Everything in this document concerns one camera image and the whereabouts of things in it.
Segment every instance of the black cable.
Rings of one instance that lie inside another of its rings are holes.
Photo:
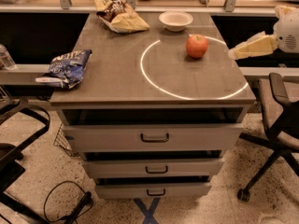
[[[3,217],[0,213],[0,218],[2,218],[4,221],[6,221],[8,224],[12,224],[9,220],[7,220],[5,217]]]
[[[84,194],[86,193],[86,192],[84,191],[84,189],[83,189],[81,186],[79,186],[76,182],[73,182],[73,181],[64,181],[64,182],[62,182],[62,183],[56,185],[56,186],[55,186],[55,187],[48,193],[48,196],[47,196],[47,198],[46,198],[46,200],[45,200],[45,202],[44,202],[43,211],[44,211],[45,219],[46,219],[48,222],[57,222],[57,221],[59,221],[59,220],[67,220],[67,219],[69,218],[69,216],[66,215],[66,216],[63,216],[63,217],[58,218],[57,220],[49,220],[48,217],[47,217],[47,214],[46,214],[46,204],[47,204],[47,201],[48,201],[49,196],[50,196],[50,195],[51,195],[51,194],[52,194],[58,187],[60,187],[62,184],[65,184],[65,183],[75,184],[75,185],[76,185],[76,186],[77,186],[77,187],[78,187]],[[90,206],[85,212],[83,212],[82,214],[78,215],[77,218],[79,218],[79,217],[81,217],[82,215],[84,215],[85,213],[87,213],[89,210],[92,209],[92,207],[93,207],[93,199],[91,199],[91,206]]]

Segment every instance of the bowl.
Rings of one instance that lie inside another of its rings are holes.
[[[193,22],[193,16],[183,11],[166,11],[159,16],[167,30],[171,32],[180,32]]]

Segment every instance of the gray tabletop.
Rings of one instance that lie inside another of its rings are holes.
[[[79,104],[252,104],[255,97],[207,13],[191,13],[193,23],[173,33],[160,13],[139,13],[150,29],[134,34],[110,31],[92,13],[75,49],[91,49],[84,79],[71,91],[56,91],[52,105]],[[192,59],[190,34],[208,38],[206,55]]]

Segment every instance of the black chair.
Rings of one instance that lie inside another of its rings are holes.
[[[280,74],[271,73],[269,79],[259,81],[259,93],[267,140],[247,133],[240,138],[268,147],[273,153],[245,188],[238,191],[237,198],[244,202],[249,201],[249,190],[279,157],[299,175],[298,161],[292,155],[299,152],[299,84],[284,82]]]
[[[0,125],[19,112],[37,119],[43,123],[44,126],[17,146],[0,143],[0,203],[19,213],[29,223],[49,223],[23,203],[20,203],[15,198],[5,194],[6,189],[25,172],[25,169],[17,162],[23,158],[21,152],[30,146],[38,137],[43,135],[50,126],[49,113],[44,108],[36,105],[29,105],[27,100],[24,99],[20,99],[16,104],[3,105],[0,107]],[[88,191],[82,197],[71,215],[64,217],[65,223],[69,224],[76,221],[82,208],[90,201],[91,193]]]

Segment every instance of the snack bag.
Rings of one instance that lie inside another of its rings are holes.
[[[146,31],[149,25],[127,3],[120,0],[94,0],[97,15],[116,33]]]
[[[36,78],[36,82],[67,90],[73,88],[82,82],[91,54],[90,49],[82,49],[55,57],[50,62],[48,72],[43,77]]]

